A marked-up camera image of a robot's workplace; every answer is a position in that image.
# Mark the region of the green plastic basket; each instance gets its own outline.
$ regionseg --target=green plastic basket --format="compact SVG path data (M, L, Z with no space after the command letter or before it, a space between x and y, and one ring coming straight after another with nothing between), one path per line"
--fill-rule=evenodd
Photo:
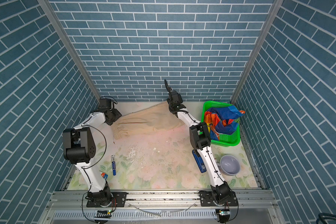
M204 121L204 113L209 108L221 108L221 107L228 107L232 106L232 104L227 104L224 102L216 102L216 101L206 101L203 105L203 113L202 113L202 122ZM218 145L218 146L236 146L240 142L240 125L237 126L237 130L232 134L219 134L220 141L212 140L211 143Z

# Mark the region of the multicolored fabric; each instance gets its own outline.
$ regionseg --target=multicolored fabric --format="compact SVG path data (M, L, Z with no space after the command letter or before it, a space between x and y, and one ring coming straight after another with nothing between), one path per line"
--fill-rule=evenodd
M219 133L233 134L238 126L235 119L243 114L245 114L245 111L238 110L235 106L209 108L204 114L204 122L208 125L211 139L219 141Z

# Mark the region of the beige pants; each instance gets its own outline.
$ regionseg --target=beige pants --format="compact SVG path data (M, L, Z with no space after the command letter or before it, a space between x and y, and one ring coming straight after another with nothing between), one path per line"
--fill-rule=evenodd
M135 134L150 134L165 131L184 125L183 121L169 111L168 103L128 114L115 121L111 127L114 138L132 136Z

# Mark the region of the brick wallpaper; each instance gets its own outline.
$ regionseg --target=brick wallpaper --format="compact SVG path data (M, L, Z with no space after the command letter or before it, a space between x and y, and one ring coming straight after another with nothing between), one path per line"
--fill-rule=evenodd
M37 222L71 166L61 133L96 104L36 0L0 0L0 224Z
M285 0L238 98L287 223L336 215L336 1Z
M101 95L227 101L273 0L50 2Z

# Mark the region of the blue marker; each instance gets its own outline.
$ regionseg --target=blue marker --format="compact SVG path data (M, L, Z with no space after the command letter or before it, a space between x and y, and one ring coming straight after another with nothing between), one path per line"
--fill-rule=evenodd
M116 175L116 162L115 162L115 155L111 156L111 161L112 161L112 172L113 172L113 176Z

